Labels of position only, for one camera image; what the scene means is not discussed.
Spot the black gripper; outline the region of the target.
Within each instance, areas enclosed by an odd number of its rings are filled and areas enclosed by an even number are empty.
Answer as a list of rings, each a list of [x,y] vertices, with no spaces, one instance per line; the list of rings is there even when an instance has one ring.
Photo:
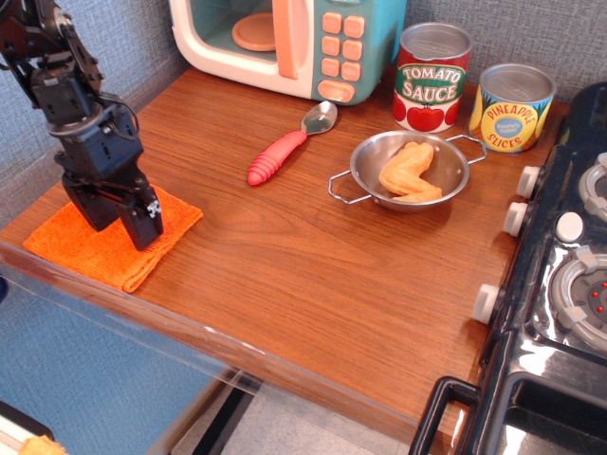
[[[150,246],[164,232],[161,206],[138,169],[143,147],[125,105],[94,102],[82,109],[74,101],[51,101],[45,116],[48,132],[62,145],[55,154],[62,184],[84,220],[102,231],[119,213],[136,250]]]

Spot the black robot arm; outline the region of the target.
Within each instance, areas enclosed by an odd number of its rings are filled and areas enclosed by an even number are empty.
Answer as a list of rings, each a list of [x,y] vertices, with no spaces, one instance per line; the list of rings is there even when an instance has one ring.
[[[63,148],[55,155],[64,189],[96,231],[121,221],[135,248],[163,232],[155,190],[138,168],[138,119],[101,88],[98,61],[69,14],[53,1],[1,4],[1,67],[13,74]]]

